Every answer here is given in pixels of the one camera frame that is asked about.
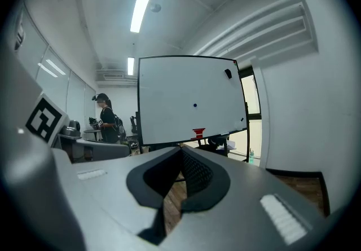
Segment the white wall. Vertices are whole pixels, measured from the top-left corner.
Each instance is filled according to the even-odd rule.
[[[224,5],[193,34],[182,54],[193,55],[201,47],[235,23],[277,0],[233,0]]]
[[[81,29],[76,0],[25,0],[25,5],[54,51],[96,89],[95,60]]]
[[[306,3],[318,52],[259,63],[270,114],[266,167],[321,171],[334,211],[347,203],[360,170],[360,37],[343,0]]]
[[[105,93],[112,102],[114,113],[122,119],[127,135],[132,135],[130,117],[135,117],[138,110],[138,94],[136,87],[101,87],[97,94]],[[100,117],[101,109],[96,109],[96,117]]]

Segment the black backpack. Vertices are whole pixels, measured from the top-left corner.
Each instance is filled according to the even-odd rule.
[[[121,139],[125,139],[126,133],[125,133],[125,129],[123,126],[123,121],[116,114],[114,114],[114,112],[113,112],[113,115],[115,117],[115,126],[113,128],[117,131],[118,136],[120,136]]]

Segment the air vent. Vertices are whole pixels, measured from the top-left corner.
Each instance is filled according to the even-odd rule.
[[[105,74],[104,74],[104,79],[105,79],[106,81],[123,80],[123,79],[124,79],[124,74],[110,74],[110,73],[105,73]]]
[[[222,56],[240,64],[256,57],[266,59],[308,43],[317,49],[314,26],[305,0],[280,0],[238,22],[195,55]]]

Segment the window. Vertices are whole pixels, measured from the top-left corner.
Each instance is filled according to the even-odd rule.
[[[254,164],[259,165],[262,143],[262,114],[256,78],[254,77],[252,67],[241,70],[239,77],[242,82],[244,98],[248,105],[249,129],[230,135],[230,140],[236,142],[236,150],[230,152],[230,157],[234,154],[242,156],[242,160],[245,159],[249,132],[249,148],[254,152]]]
[[[46,51],[43,61],[39,63],[39,67],[36,81],[43,88],[44,93],[66,112],[70,69],[50,48]]]
[[[85,87],[86,84],[74,72],[72,72],[67,97],[67,114],[71,120],[79,122],[81,132],[86,130]]]
[[[39,70],[38,63],[41,62],[48,44],[36,31],[26,11],[23,13],[23,29],[25,39],[19,48],[19,60],[35,80]]]

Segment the bottle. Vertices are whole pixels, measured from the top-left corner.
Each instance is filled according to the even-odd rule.
[[[250,149],[249,149],[249,160],[248,160],[248,163],[249,163],[249,164],[253,164],[253,157],[254,157],[254,152],[253,152],[253,150],[250,148]]]

